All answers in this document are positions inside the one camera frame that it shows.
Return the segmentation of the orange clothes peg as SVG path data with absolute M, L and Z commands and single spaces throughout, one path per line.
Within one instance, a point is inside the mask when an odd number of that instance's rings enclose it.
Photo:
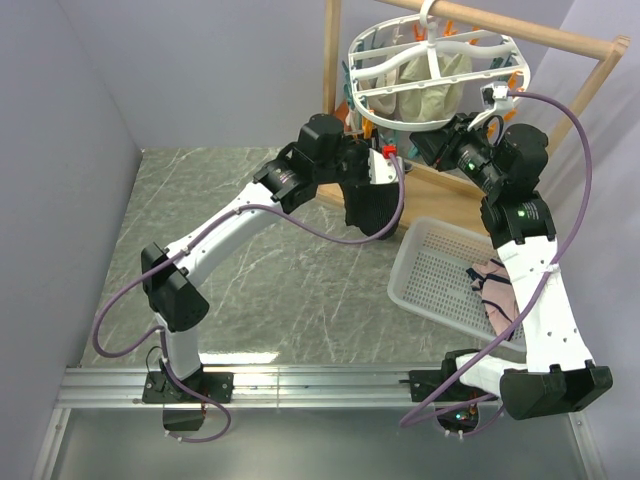
M 361 120 L 362 136 L 365 140 L 371 140 L 377 130 L 376 125 L 368 118 L 363 117 Z

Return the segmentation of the black striped underwear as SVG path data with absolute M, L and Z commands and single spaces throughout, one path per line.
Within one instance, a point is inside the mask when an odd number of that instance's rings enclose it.
M 344 199 L 345 224 L 373 236 L 390 222 L 399 201 L 399 184 L 339 185 Z

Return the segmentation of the white clip hanger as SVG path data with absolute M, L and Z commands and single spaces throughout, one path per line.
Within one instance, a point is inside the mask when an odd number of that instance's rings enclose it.
M 459 112 L 469 84 L 476 83 L 481 90 L 492 82 L 506 82 L 516 91 L 524 91 L 530 84 L 530 67 L 513 38 L 482 28 L 457 32 L 450 26 L 440 27 L 431 12 L 433 5 L 424 1 L 416 14 L 374 25 L 398 26 L 406 42 L 396 57 L 402 63 L 395 88 L 396 109 L 389 118 L 371 118 L 376 127 L 405 132 L 436 130 Z M 351 45 L 343 64 L 344 95 L 350 110 L 347 126 L 362 133 L 364 116 L 351 109 L 348 86 Z

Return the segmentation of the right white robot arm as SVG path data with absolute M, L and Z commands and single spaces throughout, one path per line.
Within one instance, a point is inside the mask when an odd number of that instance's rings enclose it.
M 481 220 L 524 315 L 526 363 L 510 366 L 488 351 L 459 355 L 441 374 L 441 388 L 455 400 L 475 387 L 492 393 L 515 420 L 578 412 L 612 388 L 613 375 L 596 364 L 581 337 L 558 265 L 566 248 L 536 190 L 548 138 L 514 124 L 491 143 L 487 130 L 457 115 L 410 140 L 429 166 L 458 169 L 483 192 Z

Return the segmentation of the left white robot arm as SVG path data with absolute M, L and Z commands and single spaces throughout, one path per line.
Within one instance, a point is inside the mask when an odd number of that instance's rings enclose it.
M 221 211 L 166 247 L 152 243 L 142 251 L 142 288 L 162 329 L 161 372 L 176 400 L 213 390 L 198 352 L 198 325 L 210 309 L 200 287 L 214 270 L 277 220 L 290 220 L 325 184 L 339 186 L 345 221 L 365 242 L 389 236 L 402 209 L 398 166 L 369 141 L 345 133 L 339 119 L 317 114 Z

